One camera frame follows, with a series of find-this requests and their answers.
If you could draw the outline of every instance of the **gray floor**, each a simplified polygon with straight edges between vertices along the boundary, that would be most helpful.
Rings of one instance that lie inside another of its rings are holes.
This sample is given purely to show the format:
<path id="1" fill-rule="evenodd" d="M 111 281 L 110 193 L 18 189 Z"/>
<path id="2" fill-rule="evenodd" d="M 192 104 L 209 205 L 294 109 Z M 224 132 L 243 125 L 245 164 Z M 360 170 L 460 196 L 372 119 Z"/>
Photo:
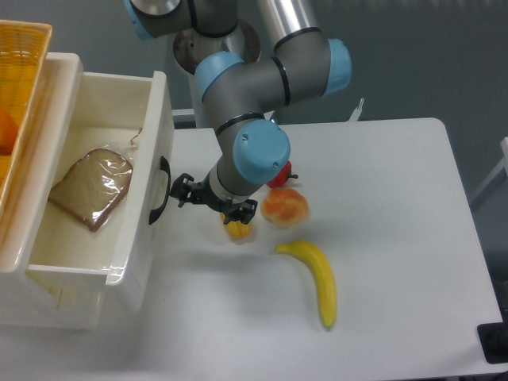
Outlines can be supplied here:
<path id="1" fill-rule="evenodd" d="M 271 46 L 254 0 L 241 17 Z M 466 193 L 502 157 L 508 136 L 508 1 L 314 0 L 323 32 L 348 46 L 350 87 L 281 110 L 282 123 L 345 121 L 365 98 L 367 120 L 436 117 L 447 126 Z M 0 18 L 54 26 L 53 52 L 75 52 L 85 70 L 127 75 L 167 72 L 173 108 L 190 108 L 173 37 L 137 39 L 120 1 L 0 0 Z M 494 285 L 508 279 L 508 186 L 475 214 Z"/>

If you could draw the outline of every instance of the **toy fruit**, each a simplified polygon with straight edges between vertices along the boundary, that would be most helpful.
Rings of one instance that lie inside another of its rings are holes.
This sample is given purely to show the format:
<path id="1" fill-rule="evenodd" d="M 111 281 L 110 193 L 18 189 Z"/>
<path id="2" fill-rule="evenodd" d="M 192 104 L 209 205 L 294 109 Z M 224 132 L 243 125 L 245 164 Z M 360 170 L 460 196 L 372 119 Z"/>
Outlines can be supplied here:
<path id="1" fill-rule="evenodd" d="M 17 138 L 17 125 L 6 109 L 0 106 L 0 155 L 10 155 Z"/>
<path id="2" fill-rule="evenodd" d="M 333 271 L 325 254 L 318 246 L 304 240 L 279 244 L 275 252 L 290 254 L 309 267 L 316 282 L 321 321 L 327 329 L 330 329 L 337 315 L 337 295 Z"/>
<path id="3" fill-rule="evenodd" d="M 291 162 L 287 161 L 283 169 L 280 170 L 279 174 L 271 181 L 267 183 L 270 188 L 278 188 L 286 183 L 288 179 L 297 179 L 298 175 L 291 173 Z"/>
<path id="4" fill-rule="evenodd" d="M 309 204 L 293 188 L 273 188 L 261 204 L 261 213 L 274 225 L 289 228 L 307 218 Z"/>
<path id="5" fill-rule="evenodd" d="M 222 222 L 225 220 L 225 215 L 221 213 Z M 252 231 L 251 223 L 249 222 L 247 225 L 242 224 L 240 221 L 231 221 L 228 225 L 225 226 L 226 231 L 229 236 L 234 240 L 238 241 L 246 236 L 250 235 Z"/>

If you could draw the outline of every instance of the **small yellow fruit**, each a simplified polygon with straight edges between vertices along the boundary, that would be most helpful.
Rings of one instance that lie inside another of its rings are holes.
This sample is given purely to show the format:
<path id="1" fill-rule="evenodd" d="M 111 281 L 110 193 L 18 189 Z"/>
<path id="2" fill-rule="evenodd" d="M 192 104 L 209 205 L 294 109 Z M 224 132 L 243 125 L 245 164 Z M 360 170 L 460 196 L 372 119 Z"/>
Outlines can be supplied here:
<path id="1" fill-rule="evenodd" d="M 225 220 L 225 215 L 221 213 L 222 222 Z M 234 240 L 238 241 L 242 238 L 248 236 L 252 231 L 251 223 L 249 222 L 247 225 L 242 224 L 239 221 L 231 221 L 228 225 L 225 226 L 226 231 L 229 236 Z"/>

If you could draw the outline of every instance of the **white cabinet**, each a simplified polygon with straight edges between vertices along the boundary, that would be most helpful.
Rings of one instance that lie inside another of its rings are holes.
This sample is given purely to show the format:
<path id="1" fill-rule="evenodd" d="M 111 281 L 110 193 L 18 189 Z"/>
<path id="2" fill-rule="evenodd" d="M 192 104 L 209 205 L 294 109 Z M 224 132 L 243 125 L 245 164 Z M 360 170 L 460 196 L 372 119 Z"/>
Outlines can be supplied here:
<path id="1" fill-rule="evenodd" d="M 0 219 L 0 322 L 92 328 L 105 300 L 140 308 L 160 225 L 148 215 L 168 183 L 160 161 L 171 156 L 171 100 L 158 71 L 83 73 L 78 56 L 50 53 L 43 74 L 39 137 Z M 125 200 L 92 233 L 46 200 L 76 160 L 101 147 L 132 154 L 133 177 Z"/>

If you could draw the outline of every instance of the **banana stem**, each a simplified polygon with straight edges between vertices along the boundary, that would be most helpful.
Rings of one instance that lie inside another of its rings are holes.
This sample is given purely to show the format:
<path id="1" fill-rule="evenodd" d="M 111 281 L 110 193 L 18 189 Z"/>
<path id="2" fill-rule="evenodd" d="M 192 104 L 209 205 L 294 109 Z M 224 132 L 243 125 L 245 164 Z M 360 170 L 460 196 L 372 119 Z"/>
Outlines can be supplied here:
<path id="1" fill-rule="evenodd" d="M 282 254 L 285 252 L 289 252 L 289 246 L 287 244 L 278 244 L 275 246 L 275 252 L 278 254 Z"/>

